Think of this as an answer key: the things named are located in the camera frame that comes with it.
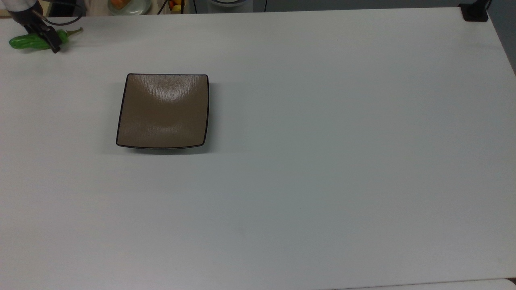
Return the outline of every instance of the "black cable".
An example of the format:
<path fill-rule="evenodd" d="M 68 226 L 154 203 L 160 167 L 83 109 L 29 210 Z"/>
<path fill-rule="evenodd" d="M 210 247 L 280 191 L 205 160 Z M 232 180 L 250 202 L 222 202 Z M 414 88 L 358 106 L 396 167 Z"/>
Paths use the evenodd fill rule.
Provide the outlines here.
<path fill-rule="evenodd" d="M 79 5 L 75 4 L 75 3 L 67 3 L 67 2 L 54 1 L 54 0 L 43 0 L 43 1 L 50 2 L 50 3 L 52 3 L 52 4 L 61 4 L 61 5 L 75 6 L 76 8 L 79 8 L 79 10 L 80 10 L 80 14 L 79 14 L 79 16 L 77 16 L 77 18 L 76 18 L 76 19 L 74 19 L 74 20 L 72 20 L 72 21 L 65 22 L 65 23 L 55 23 L 55 22 L 52 22 L 52 21 L 48 20 L 45 16 L 43 16 L 43 15 L 41 15 L 41 14 L 39 14 L 38 12 L 36 12 L 36 11 L 34 11 L 34 10 L 33 10 L 33 13 L 34 13 L 37 17 L 41 18 L 41 20 L 43 20 L 43 21 L 45 21 L 45 22 L 47 22 L 47 23 L 49 23 L 49 24 L 56 25 L 56 26 L 65 26 L 65 25 L 69 25 L 69 24 L 72 24 L 72 23 L 77 22 L 77 21 L 78 21 L 79 19 L 81 19 L 81 18 L 83 17 L 83 15 L 84 15 L 84 9 L 83 9 L 81 6 L 79 6 Z"/>
<path fill-rule="evenodd" d="M 163 2 L 162 7 L 161 7 L 161 8 L 159 9 L 159 11 L 158 11 L 158 14 L 160 14 L 160 13 L 161 13 L 161 11 L 163 11 L 163 8 L 165 7 L 165 5 L 166 5 L 167 3 L 168 3 L 168 0 L 165 0 L 165 1 Z"/>

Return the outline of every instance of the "brown plate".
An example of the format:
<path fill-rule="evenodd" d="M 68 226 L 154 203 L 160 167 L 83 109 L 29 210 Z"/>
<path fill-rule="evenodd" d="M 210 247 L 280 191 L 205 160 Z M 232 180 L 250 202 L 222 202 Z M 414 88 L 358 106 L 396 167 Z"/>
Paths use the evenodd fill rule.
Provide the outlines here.
<path fill-rule="evenodd" d="M 176 149 L 204 144 L 208 127 L 207 75 L 128 74 L 117 145 Z"/>

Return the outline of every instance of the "table surface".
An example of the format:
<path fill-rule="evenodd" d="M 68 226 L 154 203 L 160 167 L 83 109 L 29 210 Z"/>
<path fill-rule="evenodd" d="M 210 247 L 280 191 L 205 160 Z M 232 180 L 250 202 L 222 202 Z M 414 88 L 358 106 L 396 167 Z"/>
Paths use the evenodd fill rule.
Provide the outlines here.
<path fill-rule="evenodd" d="M 452 283 L 434 283 L 420 285 L 403 285 L 372 287 L 368 290 L 516 290 L 516 285 L 509 280 L 481 280 Z"/>
<path fill-rule="evenodd" d="M 0 288 L 516 277 L 516 78 L 458 8 L 0 20 Z M 128 73 L 207 74 L 206 144 L 115 145 Z"/>

